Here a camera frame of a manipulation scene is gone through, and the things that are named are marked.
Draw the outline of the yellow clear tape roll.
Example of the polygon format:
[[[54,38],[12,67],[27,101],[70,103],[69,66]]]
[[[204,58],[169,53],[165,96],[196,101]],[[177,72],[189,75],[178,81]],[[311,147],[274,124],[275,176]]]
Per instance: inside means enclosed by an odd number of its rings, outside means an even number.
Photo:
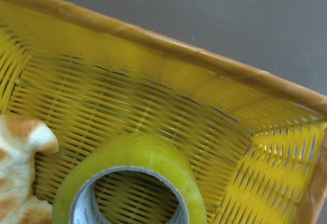
[[[188,159],[157,135],[128,133],[101,144],[80,162],[58,188],[53,223],[109,223],[100,212],[95,183],[115,172],[134,171],[164,183],[178,207],[168,223],[206,223],[206,209]]]

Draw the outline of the yellow plastic woven basket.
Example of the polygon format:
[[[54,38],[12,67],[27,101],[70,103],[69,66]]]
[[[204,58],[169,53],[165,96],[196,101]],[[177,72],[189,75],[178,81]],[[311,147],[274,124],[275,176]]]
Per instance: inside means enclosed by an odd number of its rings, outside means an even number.
[[[67,223],[79,183],[139,161],[154,136],[193,169],[193,223],[315,223],[326,201],[326,97],[62,0],[1,0],[1,114],[43,120],[33,193]]]

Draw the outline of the toy croissant bread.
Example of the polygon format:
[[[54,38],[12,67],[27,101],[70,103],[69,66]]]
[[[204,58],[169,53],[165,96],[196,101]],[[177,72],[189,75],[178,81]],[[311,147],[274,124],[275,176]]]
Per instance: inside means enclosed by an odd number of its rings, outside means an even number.
[[[58,140],[42,121],[1,115],[1,223],[51,223],[52,205],[33,194],[35,154],[56,153]]]

